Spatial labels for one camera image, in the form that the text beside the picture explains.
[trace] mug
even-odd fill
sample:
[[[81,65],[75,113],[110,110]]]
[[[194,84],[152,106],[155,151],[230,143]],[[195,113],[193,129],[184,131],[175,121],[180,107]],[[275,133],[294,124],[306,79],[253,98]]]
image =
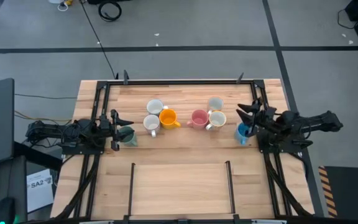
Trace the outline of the mug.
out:
[[[236,131],[234,132],[234,138],[239,141],[240,144],[245,145],[247,142],[246,134],[248,134],[249,127],[244,123],[241,123],[237,126]]]
[[[220,97],[214,96],[208,100],[208,114],[213,111],[220,111],[223,108],[223,100]]]
[[[187,126],[194,129],[204,129],[208,123],[208,113],[205,110],[195,110],[191,114],[191,121],[187,121]]]
[[[160,113],[160,121],[165,129],[179,128],[178,116],[173,109],[165,109]]]
[[[168,107],[164,106],[161,100],[155,99],[155,100],[150,100],[147,103],[146,109],[147,112],[149,112],[149,114],[154,114],[158,116],[162,110],[168,109]]]
[[[118,131],[121,134],[124,134],[126,131],[132,131],[132,130],[133,129],[129,126],[124,126],[120,129],[118,129]],[[126,145],[126,146],[137,146],[136,134],[132,133],[132,134],[126,136],[121,142],[124,143],[124,145]]]
[[[219,129],[224,124],[226,124],[226,115],[220,111],[213,111],[211,115],[209,116],[209,125],[205,127],[205,129],[213,130],[213,129]]]
[[[152,137],[156,137],[157,133],[160,131],[160,119],[154,114],[147,115],[143,119],[143,126]]]

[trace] blue mug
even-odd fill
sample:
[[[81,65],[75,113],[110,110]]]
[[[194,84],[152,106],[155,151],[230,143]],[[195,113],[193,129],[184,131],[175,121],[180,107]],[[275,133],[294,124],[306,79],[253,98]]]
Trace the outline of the blue mug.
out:
[[[245,145],[247,143],[246,133],[248,134],[249,127],[244,123],[241,123],[237,126],[236,131],[234,132],[234,138],[239,141],[240,144]]]

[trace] orange mug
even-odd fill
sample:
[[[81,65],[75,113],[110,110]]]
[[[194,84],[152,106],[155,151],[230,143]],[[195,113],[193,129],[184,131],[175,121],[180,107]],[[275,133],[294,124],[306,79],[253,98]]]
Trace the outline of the orange mug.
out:
[[[173,109],[164,109],[160,113],[160,121],[162,127],[165,129],[180,128],[180,123],[177,121],[177,114]]]

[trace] pink mug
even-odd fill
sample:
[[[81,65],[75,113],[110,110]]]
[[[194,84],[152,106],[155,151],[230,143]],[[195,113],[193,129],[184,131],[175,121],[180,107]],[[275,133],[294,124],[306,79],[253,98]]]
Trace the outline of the pink mug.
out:
[[[191,121],[187,122],[187,126],[194,129],[205,129],[208,124],[208,112],[205,110],[195,110],[191,114]]]

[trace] white paper sign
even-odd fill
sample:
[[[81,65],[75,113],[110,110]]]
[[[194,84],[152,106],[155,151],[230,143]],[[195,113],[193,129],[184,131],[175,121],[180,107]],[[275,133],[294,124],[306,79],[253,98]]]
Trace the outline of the white paper sign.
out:
[[[49,169],[27,176],[27,212],[53,203],[52,184]]]

